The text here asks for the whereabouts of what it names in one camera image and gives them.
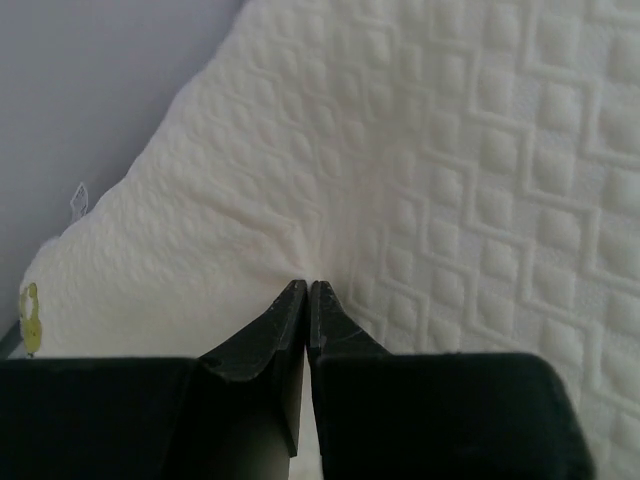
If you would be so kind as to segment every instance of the clothing tag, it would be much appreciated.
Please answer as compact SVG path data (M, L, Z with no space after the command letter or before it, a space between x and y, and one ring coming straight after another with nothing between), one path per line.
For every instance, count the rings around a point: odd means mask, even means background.
M89 210L89 192L84 183L80 183L76 189L76 193L73 195L71 202L71 223L76 223L82 217L87 214Z

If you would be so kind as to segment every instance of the folded cloth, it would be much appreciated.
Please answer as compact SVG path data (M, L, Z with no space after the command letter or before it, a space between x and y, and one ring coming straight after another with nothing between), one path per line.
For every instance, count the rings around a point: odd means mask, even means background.
M325 279L392 351L542 355L635 478L639 58L631 1L253 0L34 259L27 347L200 355Z

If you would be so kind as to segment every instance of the gray background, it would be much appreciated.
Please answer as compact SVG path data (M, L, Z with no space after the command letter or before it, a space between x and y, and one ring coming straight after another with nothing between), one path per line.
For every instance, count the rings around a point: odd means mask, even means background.
M22 274L127 171L243 0L0 2L0 338Z

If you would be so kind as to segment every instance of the textured fabric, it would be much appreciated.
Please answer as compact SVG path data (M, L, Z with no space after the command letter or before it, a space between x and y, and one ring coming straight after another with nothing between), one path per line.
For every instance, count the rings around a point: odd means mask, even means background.
M392 351L542 355L636 478L639 59L631 0L253 0L36 257L38 353L198 355L323 278Z

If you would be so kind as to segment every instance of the yellow printed design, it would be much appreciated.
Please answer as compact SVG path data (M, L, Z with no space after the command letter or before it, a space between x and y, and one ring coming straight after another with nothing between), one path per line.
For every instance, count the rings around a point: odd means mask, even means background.
M38 287L32 283L20 294L20 330L29 354L34 354L40 349L42 324L39 313Z

